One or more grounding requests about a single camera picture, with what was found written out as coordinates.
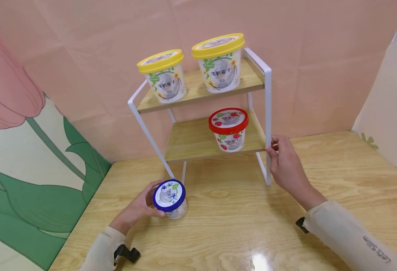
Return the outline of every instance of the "ice cream tub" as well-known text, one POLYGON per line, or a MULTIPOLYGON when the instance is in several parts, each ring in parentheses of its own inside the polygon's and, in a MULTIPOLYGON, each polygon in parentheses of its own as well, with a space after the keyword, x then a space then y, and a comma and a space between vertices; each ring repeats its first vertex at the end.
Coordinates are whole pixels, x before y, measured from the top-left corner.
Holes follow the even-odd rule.
POLYGON ((219 148, 228 153, 244 147, 247 126, 248 114, 239 108, 224 108, 209 117, 209 128, 215 134, 219 148))
POLYGON ((185 187, 181 182, 176 179, 166 180, 155 189, 153 205, 158 210, 164 211, 168 217, 178 219, 188 209, 185 196, 185 187))
POLYGON ((235 33, 205 40, 193 46, 192 56, 198 59, 209 92, 231 91, 239 85, 241 49, 244 43, 244 34, 235 33))
POLYGON ((181 62, 181 50, 170 50, 150 56, 137 64, 161 103, 170 103, 186 94, 181 62))

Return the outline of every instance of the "wood grain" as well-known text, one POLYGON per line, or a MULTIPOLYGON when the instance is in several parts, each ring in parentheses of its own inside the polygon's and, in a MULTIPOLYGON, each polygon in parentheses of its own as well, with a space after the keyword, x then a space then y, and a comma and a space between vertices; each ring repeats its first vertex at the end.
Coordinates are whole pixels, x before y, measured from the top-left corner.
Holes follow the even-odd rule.
MULTIPOLYGON (((313 185, 397 252, 397 169, 352 132, 292 142, 313 185)), ((170 166, 180 179, 182 163, 170 166)), ((147 183, 166 178, 156 157, 115 163, 50 270, 77 270, 113 217, 147 183)), ((128 233, 127 245, 142 256, 123 270, 349 270, 295 226, 303 209, 274 183, 265 185, 254 154, 188 162, 185 188, 183 218, 143 220, 128 233)))
POLYGON ((210 93, 205 86, 203 76, 200 70, 192 72, 186 72, 184 74, 184 81, 186 85, 186 94, 176 102, 162 104, 158 101, 153 94, 152 89, 149 89, 143 100, 137 106, 137 110, 140 114, 158 111, 162 109, 173 108, 181 105, 190 105, 193 103, 204 102, 206 100, 217 99, 221 97, 228 97, 241 93, 247 93, 250 91, 256 91, 264 89, 264 78, 263 74, 256 74, 256 67, 250 66, 245 59, 241 60, 241 79, 239 86, 232 91, 223 93, 210 93))
MULTIPOLYGON (((245 130, 245 145, 237 153, 264 151, 265 136, 256 115, 248 111, 249 123, 245 130)), ((165 160, 168 162, 202 159, 226 154, 219 149, 208 118, 176 122, 170 134, 165 160)))

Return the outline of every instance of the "white metal frame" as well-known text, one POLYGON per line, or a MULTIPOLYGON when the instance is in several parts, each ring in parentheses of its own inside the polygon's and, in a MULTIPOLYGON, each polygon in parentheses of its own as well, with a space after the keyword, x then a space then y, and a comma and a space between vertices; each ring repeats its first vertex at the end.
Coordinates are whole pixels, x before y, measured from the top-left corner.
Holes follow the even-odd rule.
MULTIPOLYGON (((271 145, 271 106, 272 106, 272 70, 271 68, 260 58, 258 55, 256 55, 251 49, 245 48, 244 49, 244 57, 248 58, 252 61, 253 64, 257 66, 259 71, 262 72, 265 78, 265 132, 264 135, 266 137, 266 145, 270 146, 271 145)), ((141 126, 142 130, 144 131, 145 135, 147 136, 147 139, 149 139, 150 144, 152 147, 155 149, 156 154, 158 154, 159 159, 161 159, 162 164, 164 165, 165 170, 167 170, 168 174, 170 175, 171 178, 175 178, 173 172, 170 169, 170 166, 168 165, 167 161, 165 160, 164 156, 162 155, 161 151, 159 150, 158 146, 155 143, 155 140, 153 140, 152 135, 150 134, 149 130, 147 129, 143 119, 141 118, 141 115, 138 113, 138 110, 136 106, 134 105, 134 99, 137 97, 137 95, 140 93, 140 91, 144 88, 144 86, 147 85, 147 81, 144 81, 141 86, 137 89, 137 91, 131 96, 131 98, 128 101, 128 105, 131 108, 132 113, 134 114, 135 118, 137 119, 139 125, 141 126)), ((252 93, 248 92, 248 108, 253 109, 253 98, 252 98, 252 93)), ((176 122, 176 118, 173 115, 173 112, 171 109, 167 109, 169 112, 169 115, 173 121, 173 123, 176 122)), ((266 167, 263 165, 262 158, 260 157, 260 153, 256 152, 256 156, 260 165, 260 168, 262 170, 263 177, 265 179, 266 185, 270 186, 271 185, 271 174, 269 173, 269 168, 271 165, 271 160, 269 155, 266 156, 266 167)), ((182 171, 182 183, 185 183, 185 175, 186 175, 186 161, 183 163, 183 171, 182 171)))

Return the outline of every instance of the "yellow-lidded ice cream tub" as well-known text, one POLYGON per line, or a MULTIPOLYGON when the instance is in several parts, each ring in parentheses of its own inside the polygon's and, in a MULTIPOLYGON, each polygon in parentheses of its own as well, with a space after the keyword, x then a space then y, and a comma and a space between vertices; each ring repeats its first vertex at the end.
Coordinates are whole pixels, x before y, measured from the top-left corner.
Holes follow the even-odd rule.
POLYGON ((209 92, 231 91, 239 85, 244 34, 234 33, 205 40, 192 47, 209 92))
POLYGON ((159 102, 170 103, 185 96, 182 60, 182 51, 176 49, 150 56, 137 64, 159 102))

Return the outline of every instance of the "red lid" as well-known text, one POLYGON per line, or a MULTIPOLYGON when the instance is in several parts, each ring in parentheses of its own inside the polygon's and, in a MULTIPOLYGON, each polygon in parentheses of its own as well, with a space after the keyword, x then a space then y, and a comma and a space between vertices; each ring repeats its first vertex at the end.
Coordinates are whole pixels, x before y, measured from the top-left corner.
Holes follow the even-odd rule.
POLYGON ((248 125, 248 114, 239 108, 224 108, 209 117, 209 128, 216 134, 236 134, 248 125))

